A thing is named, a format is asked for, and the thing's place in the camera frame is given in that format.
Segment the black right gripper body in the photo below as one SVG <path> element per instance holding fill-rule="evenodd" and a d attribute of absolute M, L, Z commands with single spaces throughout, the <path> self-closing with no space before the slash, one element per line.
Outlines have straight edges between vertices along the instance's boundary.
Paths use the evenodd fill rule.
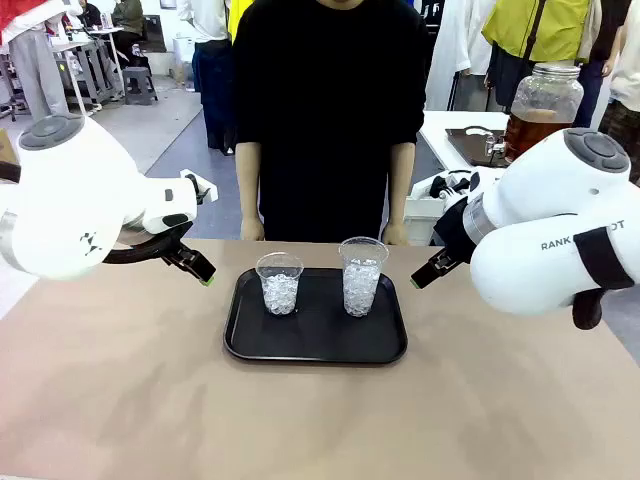
<path fill-rule="evenodd" d="M 444 247 L 434 256 L 437 260 L 470 260 L 480 242 L 480 230 L 466 197 L 450 206 L 436 222 L 434 232 Z"/>

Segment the person's left hand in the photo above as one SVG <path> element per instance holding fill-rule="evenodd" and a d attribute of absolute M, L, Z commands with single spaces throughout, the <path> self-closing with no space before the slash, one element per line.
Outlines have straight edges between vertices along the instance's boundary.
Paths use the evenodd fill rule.
<path fill-rule="evenodd" d="M 409 240 L 405 225 L 388 222 L 382 232 L 382 242 L 386 245 L 407 246 Z"/>

